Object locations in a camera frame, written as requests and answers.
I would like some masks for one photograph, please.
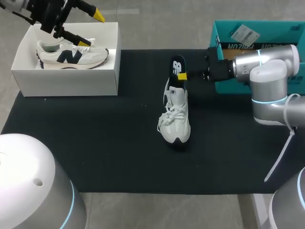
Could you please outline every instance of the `navy n logo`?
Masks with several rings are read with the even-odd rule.
[[[80,60],[82,54],[80,51],[77,51],[76,54],[73,56],[71,50],[62,51],[61,55],[58,57],[57,62],[64,63],[67,60],[68,63],[77,64]]]

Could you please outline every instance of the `shoe tongue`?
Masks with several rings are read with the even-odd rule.
[[[184,89],[170,86],[170,98],[173,105],[181,106],[184,104]]]

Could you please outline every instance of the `shoe box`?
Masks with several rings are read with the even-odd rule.
[[[117,22],[67,23],[65,30],[84,38],[95,38],[94,46],[109,50],[107,60],[95,69],[42,69],[37,58],[37,41],[57,43],[40,30],[30,26],[23,37],[12,65],[12,73],[23,96],[97,96],[117,95],[121,59],[121,37]]]
[[[252,34],[257,35],[250,41],[254,42],[249,43],[248,46],[234,39],[234,35],[243,26],[247,27],[247,30],[244,30],[244,40]],[[214,21],[210,41],[210,47],[217,47],[220,60],[233,59],[239,54],[287,44],[297,46],[301,60],[299,73],[288,78],[288,93],[305,94],[305,62],[302,62],[305,60],[304,21]],[[239,83],[235,79],[217,82],[216,91],[222,94],[251,93],[248,85]]]

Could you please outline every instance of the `gray floor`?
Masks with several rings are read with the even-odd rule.
[[[304,20],[304,0],[88,0],[119,22],[124,49],[206,48],[213,20]],[[73,10],[68,22],[92,22]],[[0,9],[0,130],[19,91],[10,67],[29,25]],[[242,229],[237,195],[85,193],[89,229]]]

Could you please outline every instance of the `white sneaker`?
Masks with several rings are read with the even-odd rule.
[[[180,65],[182,60],[180,62],[175,60],[171,61],[173,63],[171,73],[178,75],[178,73],[183,72]],[[175,67],[177,63],[180,66],[179,71]],[[166,112],[159,118],[157,130],[168,143],[176,146],[183,145],[191,134],[188,119],[187,90],[181,87],[170,86],[170,79],[168,79],[164,90],[163,103],[165,104]]]
[[[104,47],[75,46],[66,41],[55,44],[37,42],[37,56],[42,69],[92,69],[102,65],[108,54]]]

